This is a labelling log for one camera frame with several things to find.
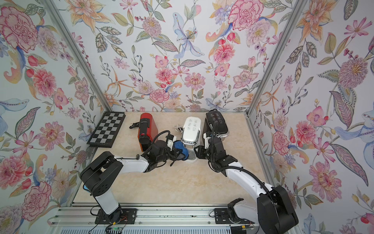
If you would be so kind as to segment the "blue grey cleaning cloth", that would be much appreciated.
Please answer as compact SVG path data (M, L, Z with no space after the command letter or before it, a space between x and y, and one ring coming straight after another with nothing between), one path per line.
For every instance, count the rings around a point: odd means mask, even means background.
M176 141L173 144L173 149L175 150L177 160L185 161L188 159L189 152L187 148L184 146L184 144L182 143L182 141Z

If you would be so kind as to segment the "red coffee machine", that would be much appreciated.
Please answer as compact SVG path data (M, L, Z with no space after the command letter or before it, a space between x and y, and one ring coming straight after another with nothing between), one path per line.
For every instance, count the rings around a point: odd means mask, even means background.
M145 152L152 144L158 134L158 128L154 117L150 113L143 113L140 116L138 141L142 152Z

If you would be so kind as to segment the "white coffee machine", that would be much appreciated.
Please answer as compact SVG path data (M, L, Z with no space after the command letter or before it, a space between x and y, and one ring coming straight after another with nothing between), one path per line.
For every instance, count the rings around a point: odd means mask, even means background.
M201 145L201 123L198 117L188 117L183 126L181 142L188 151L186 161L189 163L198 160L194 149Z

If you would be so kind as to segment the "black coffee machine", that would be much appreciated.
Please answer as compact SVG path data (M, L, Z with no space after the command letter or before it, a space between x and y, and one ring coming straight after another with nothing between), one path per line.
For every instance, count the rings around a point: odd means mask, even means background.
M226 121L222 113L216 109L213 109L206 113L203 133L212 132L213 129L216 136L221 138L222 140L229 136L229 129Z

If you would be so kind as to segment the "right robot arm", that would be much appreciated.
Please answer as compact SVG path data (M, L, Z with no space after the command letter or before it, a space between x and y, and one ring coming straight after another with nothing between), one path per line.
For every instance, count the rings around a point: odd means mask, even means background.
M202 139L203 145L194 148L197 158L207 160L211 170L221 173L239 184L256 201L253 207L243 198L227 205L226 215L217 214L219 219L227 218L233 223L247 220L257 223L266 234L284 234L299 224L296 211L281 186L265 183L245 169L233 156L226 153L222 140L228 136L228 126L218 111L206 114Z

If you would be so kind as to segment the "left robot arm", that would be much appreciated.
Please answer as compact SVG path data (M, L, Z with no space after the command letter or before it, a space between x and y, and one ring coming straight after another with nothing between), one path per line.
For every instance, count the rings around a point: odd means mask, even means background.
M156 137L167 134L165 140L155 139L151 145L135 158L116 157L109 151L98 156L80 174L83 186L98 203L105 219L111 224L118 224L125 217L124 212L113 195L111 186L120 174L147 173L167 161L184 160L183 150L174 147L170 131L165 130Z

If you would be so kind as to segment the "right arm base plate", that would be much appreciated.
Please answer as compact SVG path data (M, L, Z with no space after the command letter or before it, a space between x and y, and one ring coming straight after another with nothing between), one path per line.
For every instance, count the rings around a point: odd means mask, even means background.
M253 222L248 219L241 219L237 217L237 215L228 208L215 208L213 213L213 218L215 219L216 224L253 224Z

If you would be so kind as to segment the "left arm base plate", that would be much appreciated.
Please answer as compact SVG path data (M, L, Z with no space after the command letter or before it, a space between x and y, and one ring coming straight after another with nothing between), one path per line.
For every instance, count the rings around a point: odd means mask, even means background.
M121 211L117 208L112 214L106 214L103 209L99 209L94 223L106 225L135 224L137 211L138 210L134 208L122 208Z

